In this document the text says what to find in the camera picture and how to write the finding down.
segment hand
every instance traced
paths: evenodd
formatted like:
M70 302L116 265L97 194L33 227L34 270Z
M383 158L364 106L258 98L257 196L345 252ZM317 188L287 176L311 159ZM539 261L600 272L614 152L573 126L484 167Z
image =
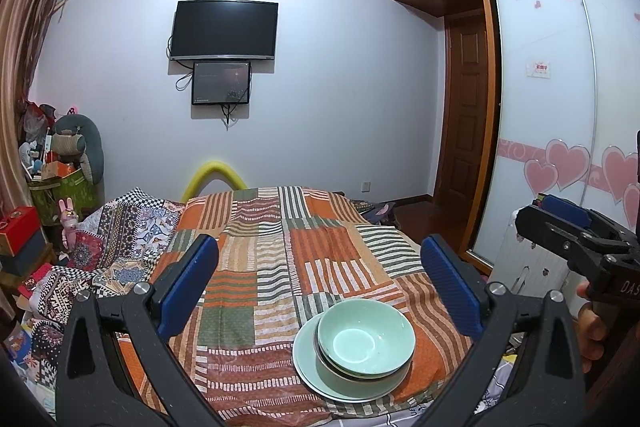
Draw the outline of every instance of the hand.
M575 290L578 297L587 298L588 286L588 281L578 285ZM593 360L599 360L602 357L604 353L602 341L609 333L602 319L593 312L590 302L578 312L575 333L578 336L578 347L582 356L582 371L588 373L591 370Z

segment television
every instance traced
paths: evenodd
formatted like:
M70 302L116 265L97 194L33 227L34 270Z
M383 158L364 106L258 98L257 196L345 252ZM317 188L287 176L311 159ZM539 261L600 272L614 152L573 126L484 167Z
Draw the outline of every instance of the television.
M180 1L175 10L170 58L266 58L276 49L278 3Z

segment finger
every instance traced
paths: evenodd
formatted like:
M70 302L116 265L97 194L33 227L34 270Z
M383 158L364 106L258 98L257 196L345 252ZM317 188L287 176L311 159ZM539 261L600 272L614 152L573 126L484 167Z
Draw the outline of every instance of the finger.
M578 297L582 297L583 299L587 298L587 288L589 287L589 281L583 281L578 284L578 287L575 289L575 294Z
M580 346L580 354L588 360L600 360L604 354L604 347L596 341L584 341Z
M609 330L602 319L593 312L590 306L584 305L578 313L578 339L601 341L608 332Z

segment pink figurine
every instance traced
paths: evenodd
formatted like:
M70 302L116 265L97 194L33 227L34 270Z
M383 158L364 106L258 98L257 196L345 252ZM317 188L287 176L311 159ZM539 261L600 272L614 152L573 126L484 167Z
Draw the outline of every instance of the pink figurine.
M60 223L62 224L62 244L66 251L73 251L76 245L76 227L78 226L78 214L74 212L74 202L71 198L60 200Z

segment curtain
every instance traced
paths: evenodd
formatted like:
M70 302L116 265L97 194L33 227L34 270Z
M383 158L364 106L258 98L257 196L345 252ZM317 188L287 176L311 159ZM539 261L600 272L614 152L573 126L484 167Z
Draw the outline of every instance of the curtain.
M31 204L18 157L20 118L56 0L0 0L0 208Z

